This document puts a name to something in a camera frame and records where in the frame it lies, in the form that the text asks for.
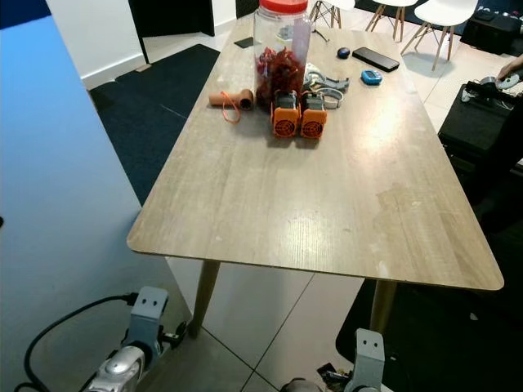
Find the black box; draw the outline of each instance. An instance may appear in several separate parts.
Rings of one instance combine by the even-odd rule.
[[[521,20],[478,11],[467,22],[461,42],[501,55],[509,53],[512,40],[521,33]]]
[[[510,111],[491,101],[462,102],[456,95],[438,136],[459,178],[472,174],[496,141]]]

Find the orange motor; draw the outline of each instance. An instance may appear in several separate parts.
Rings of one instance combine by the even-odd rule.
[[[277,91],[275,93],[275,99],[270,104],[270,120],[275,136],[293,137],[296,135],[300,121],[300,105],[295,91]]]
[[[309,139],[319,139],[327,122],[324,96],[317,92],[302,95],[302,131],[300,135]]]

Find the person's hand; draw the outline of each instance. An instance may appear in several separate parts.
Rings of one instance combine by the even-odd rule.
[[[504,80],[508,75],[513,72],[516,72],[519,69],[523,69],[523,55],[519,56],[517,59],[505,65],[499,71],[498,80]]]

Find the computer mouse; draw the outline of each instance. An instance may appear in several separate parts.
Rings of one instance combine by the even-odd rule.
[[[346,59],[351,54],[351,51],[348,47],[340,47],[337,50],[337,57],[340,59]]]

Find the orange string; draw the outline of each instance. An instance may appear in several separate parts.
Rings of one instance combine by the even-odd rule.
[[[229,97],[229,94],[227,94],[225,91],[222,91],[220,94],[222,94],[225,99],[223,100],[223,110],[222,110],[222,113],[223,113],[223,118],[228,122],[228,123],[232,123],[232,124],[237,124],[239,123],[239,120],[241,118],[241,113],[238,109],[238,106],[236,106],[236,104],[234,103],[234,101]],[[227,112],[226,112],[226,100],[229,101],[229,103],[233,106],[233,108],[235,108],[236,110],[236,113],[238,114],[238,117],[236,118],[236,120],[231,120],[230,118],[227,117]]]

